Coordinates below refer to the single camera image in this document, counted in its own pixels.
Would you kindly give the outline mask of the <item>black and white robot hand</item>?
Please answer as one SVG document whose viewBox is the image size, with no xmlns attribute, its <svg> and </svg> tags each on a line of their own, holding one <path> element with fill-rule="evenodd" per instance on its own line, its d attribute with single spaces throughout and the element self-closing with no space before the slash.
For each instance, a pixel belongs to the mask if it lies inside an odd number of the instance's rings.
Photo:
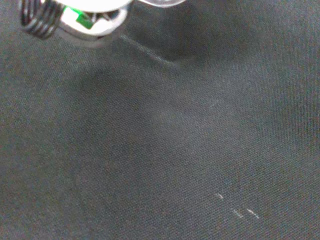
<svg viewBox="0 0 320 240">
<path fill-rule="evenodd" d="M 133 1 L 105 12 L 79 10 L 57 0 L 20 0 L 21 29 L 41 40 L 54 33 L 77 45 L 99 48 L 121 35 Z"/>
</svg>

